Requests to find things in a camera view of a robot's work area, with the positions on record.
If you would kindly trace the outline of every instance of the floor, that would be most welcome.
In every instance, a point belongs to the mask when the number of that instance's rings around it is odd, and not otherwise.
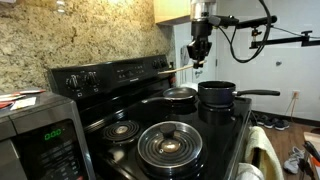
[[[304,149],[302,144],[304,144],[303,132],[310,132],[314,127],[291,123],[288,129],[284,131],[278,131],[274,128],[268,129],[263,127],[268,136],[273,148],[278,155],[281,166],[288,159],[288,152],[293,146],[299,149]],[[298,180],[300,177],[300,172],[297,175],[288,174],[283,172],[285,180]]]

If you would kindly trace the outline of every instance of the stove control panel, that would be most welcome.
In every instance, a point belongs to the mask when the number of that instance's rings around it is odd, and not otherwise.
[[[158,55],[50,69],[48,79],[54,93],[77,100],[157,77],[168,68],[166,56]]]

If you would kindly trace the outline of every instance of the electric stove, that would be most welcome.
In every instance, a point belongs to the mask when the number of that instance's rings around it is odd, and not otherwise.
[[[165,56],[151,56],[51,69],[49,82],[54,92],[77,102],[94,170],[103,179],[234,179],[244,160],[251,99],[235,98],[227,108],[207,106],[198,97],[188,103],[142,103],[171,87],[170,75],[158,75],[167,69]],[[138,153],[139,138],[148,128],[172,121],[199,133],[201,152],[183,169],[151,167]],[[157,142],[161,137],[147,138]],[[167,146],[167,156],[158,145],[143,151],[157,164],[182,162],[192,156],[195,142],[183,132],[176,137],[182,140]]]

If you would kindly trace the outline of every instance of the saucepan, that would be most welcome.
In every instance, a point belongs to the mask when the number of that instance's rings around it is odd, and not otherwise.
[[[246,94],[280,96],[279,91],[246,90],[236,91],[236,85],[226,81],[205,81],[198,84],[198,96],[202,103],[210,106],[230,106],[235,96]]]
[[[163,97],[154,97],[142,100],[142,103],[148,103],[158,100],[167,100],[173,103],[190,103],[195,101],[197,91],[188,87],[174,87],[163,92]]]

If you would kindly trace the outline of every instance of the kitchen cabinet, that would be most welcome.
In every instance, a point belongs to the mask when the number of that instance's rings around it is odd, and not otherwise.
[[[157,24],[176,25],[190,22],[190,0],[153,0]]]

